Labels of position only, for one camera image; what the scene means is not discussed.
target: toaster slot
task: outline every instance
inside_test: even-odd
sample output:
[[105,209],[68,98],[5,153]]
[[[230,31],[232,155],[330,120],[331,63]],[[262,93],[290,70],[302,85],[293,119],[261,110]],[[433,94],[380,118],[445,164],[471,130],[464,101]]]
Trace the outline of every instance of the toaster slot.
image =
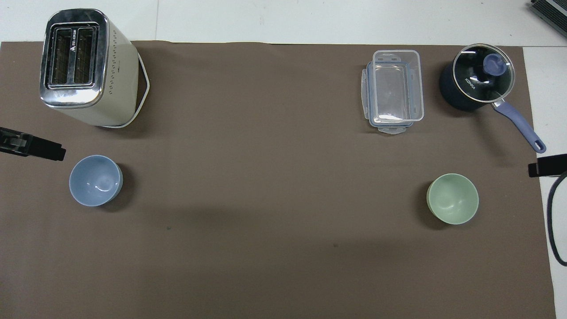
[[94,66],[96,34],[94,28],[80,28],[77,32],[77,52],[75,54],[75,84],[91,83]]
[[67,83],[67,70],[69,67],[69,50],[71,48],[71,29],[57,29],[55,31],[55,43],[53,45],[53,60],[51,71],[52,84]]

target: pot lid knob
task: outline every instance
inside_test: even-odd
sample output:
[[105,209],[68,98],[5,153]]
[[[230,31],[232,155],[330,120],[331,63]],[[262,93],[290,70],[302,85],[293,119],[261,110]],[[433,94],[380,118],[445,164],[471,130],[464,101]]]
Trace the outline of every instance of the pot lid knob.
[[498,53],[491,53],[484,57],[483,61],[483,71],[486,74],[499,77],[506,72],[507,69],[506,61]]

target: black cable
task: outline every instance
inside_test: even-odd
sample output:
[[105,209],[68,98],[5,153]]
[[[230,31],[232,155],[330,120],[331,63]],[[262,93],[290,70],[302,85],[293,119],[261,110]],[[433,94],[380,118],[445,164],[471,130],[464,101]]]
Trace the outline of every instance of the black cable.
[[551,189],[549,190],[549,196],[547,197],[547,233],[549,234],[549,244],[551,245],[551,250],[553,255],[559,264],[567,267],[567,262],[561,259],[559,252],[557,251],[557,246],[555,245],[555,239],[553,238],[553,226],[551,224],[551,206],[553,205],[553,196],[557,190],[557,186],[567,178],[567,171],[559,176],[559,178],[553,183]]

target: green bowl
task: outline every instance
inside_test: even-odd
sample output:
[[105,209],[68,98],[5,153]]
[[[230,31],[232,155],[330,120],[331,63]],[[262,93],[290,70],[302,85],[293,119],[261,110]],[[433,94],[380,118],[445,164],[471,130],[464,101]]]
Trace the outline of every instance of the green bowl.
[[479,193],[468,178],[454,173],[445,174],[429,186],[427,205],[440,220],[459,225],[475,215],[479,207]]

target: blue bowl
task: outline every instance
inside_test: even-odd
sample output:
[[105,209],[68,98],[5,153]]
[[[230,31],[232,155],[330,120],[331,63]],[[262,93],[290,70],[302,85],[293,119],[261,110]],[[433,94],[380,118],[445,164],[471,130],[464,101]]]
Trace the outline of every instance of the blue bowl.
[[110,158],[91,155],[80,160],[69,176],[73,198],[85,206],[110,202],[122,188],[122,171]]

